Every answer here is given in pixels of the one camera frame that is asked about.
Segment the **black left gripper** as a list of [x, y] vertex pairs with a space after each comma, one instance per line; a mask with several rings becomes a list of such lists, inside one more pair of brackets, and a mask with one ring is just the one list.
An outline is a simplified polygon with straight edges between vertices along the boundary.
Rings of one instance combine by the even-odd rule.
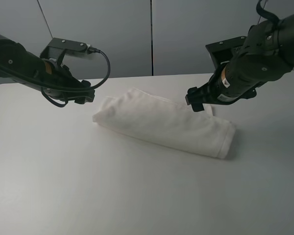
[[[46, 74], [51, 78], [49, 83], [52, 86], [61, 87], [61, 89], [82, 89], [89, 88], [91, 83], [88, 80], [77, 80], [74, 78], [67, 66], [58, 67], [55, 62], [44, 62]], [[60, 100], [64, 103], [74, 101], [77, 104], [92, 103], [95, 98], [95, 90], [86, 92], [68, 92], [58, 91], [51, 88], [41, 88], [41, 94], [50, 103], [56, 103], [54, 100]]]

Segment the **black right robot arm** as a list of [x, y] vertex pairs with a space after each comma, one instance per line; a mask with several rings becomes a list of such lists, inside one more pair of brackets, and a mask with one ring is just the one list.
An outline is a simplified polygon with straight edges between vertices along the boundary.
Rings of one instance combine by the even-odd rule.
[[252, 25], [247, 36], [206, 45], [215, 71], [206, 84], [188, 89], [186, 103], [194, 112], [204, 104], [254, 98], [256, 88], [294, 69], [294, 14], [279, 19], [260, 2], [256, 11], [265, 21]]

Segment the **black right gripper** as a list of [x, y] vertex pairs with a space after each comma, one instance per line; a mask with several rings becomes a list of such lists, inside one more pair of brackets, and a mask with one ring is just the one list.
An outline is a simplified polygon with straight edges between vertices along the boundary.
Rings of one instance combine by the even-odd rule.
[[230, 105], [233, 101], [221, 101], [218, 99], [219, 95], [215, 91], [215, 87], [208, 83], [200, 88], [192, 87], [187, 90], [185, 100], [187, 105], [191, 105], [194, 112], [204, 111], [203, 104], [217, 104], [217, 105]]

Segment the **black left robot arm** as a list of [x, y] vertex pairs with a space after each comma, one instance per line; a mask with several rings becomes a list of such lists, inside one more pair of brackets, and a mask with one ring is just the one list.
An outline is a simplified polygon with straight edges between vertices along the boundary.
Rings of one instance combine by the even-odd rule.
[[53, 38], [40, 56], [36, 56], [21, 44], [0, 35], [0, 78], [11, 78], [37, 90], [60, 108], [69, 101], [93, 102], [95, 91], [89, 90], [90, 82], [77, 80], [63, 64], [65, 55], [87, 54], [86, 43]]

